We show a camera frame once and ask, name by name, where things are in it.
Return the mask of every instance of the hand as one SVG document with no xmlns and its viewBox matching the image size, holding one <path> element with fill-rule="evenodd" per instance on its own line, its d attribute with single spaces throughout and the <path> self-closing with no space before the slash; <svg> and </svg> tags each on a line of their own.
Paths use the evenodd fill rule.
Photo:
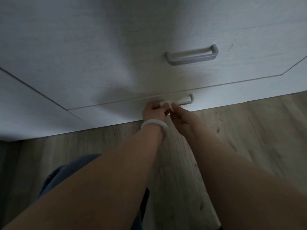
<svg viewBox="0 0 307 230">
<path fill-rule="evenodd" d="M 184 137 L 192 135 L 195 127 L 202 125 L 200 118 L 193 112 L 181 108 L 174 102 L 172 103 L 172 107 L 174 111 L 171 111 L 171 120 L 177 131 Z"/>
<path fill-rule="evenodd" d="M 143 120 L 158 119 L 164 122 L 165 117 L 169 114 L 169 104 L 166 103 L 162 107 L 158 103 L 148 103 L 143 110 Z"/>
</svg>

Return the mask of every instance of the person's left hand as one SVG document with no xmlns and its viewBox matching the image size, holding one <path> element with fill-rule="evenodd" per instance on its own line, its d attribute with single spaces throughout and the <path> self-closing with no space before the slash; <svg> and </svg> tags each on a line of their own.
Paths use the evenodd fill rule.
<svg viewBox="0 0 307 230">
<path fill-rule="evenodd" d="M 158 103 L 148 103 L 143 110 L 144 122 L 149 119 L 158 119 L 164 122 L 165 117 L 169 114 L 169 104 L 166 103 L 162 107 Z"/>
</svg>

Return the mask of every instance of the forearm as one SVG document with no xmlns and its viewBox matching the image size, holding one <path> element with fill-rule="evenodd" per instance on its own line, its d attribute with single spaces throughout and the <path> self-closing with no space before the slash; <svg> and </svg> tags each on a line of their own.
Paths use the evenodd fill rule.
<svg viewBox="0 0 307 230">
<path fill-rule="evenodd" d="M 204 126 L 186 137 L 225 228 L 300 229 L 306 197 L 237 155 Z"/>
<path fill-rule="evenodd" d="M 129 229 L 163 133 L 147 125 L 53 188 L 7 229 Z"/>
</svg>

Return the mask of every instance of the person's right hand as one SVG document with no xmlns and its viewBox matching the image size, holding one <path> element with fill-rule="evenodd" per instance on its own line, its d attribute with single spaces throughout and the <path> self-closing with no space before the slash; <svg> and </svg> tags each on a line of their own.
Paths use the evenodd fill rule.
<svg viewBox="0 0 307 230">
<path fill-rule="evenodd" d="M 193 112 L 181 108 L 174 102 L 172 103 L 172 108 L 174 111 L 171 111 L 170 117 L 177 131 L 184 137 L 194 135 L 195 127 L 202 124 L 200 118 Z"/>
</svg>

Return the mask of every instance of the bracelet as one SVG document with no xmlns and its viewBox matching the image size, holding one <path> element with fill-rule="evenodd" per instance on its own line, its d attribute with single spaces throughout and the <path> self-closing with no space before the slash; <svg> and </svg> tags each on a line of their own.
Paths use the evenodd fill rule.
<svg viewBox="0 0 307 230">
<path fill-rule="evenodd" d="M 167 124 L 165 122 L 158 120 L 158 119 L 149 119 L 142 124 L 141 129 L 142 129 L 142 127 L 144 127 L 148 124 L 158 124 L 159 126 L 161 126 L 163 128 L 163 132 L 164 132 L 163 140 L 166 139 L 169 136 L 169 127 L 167 126 Z"/>
</svg>

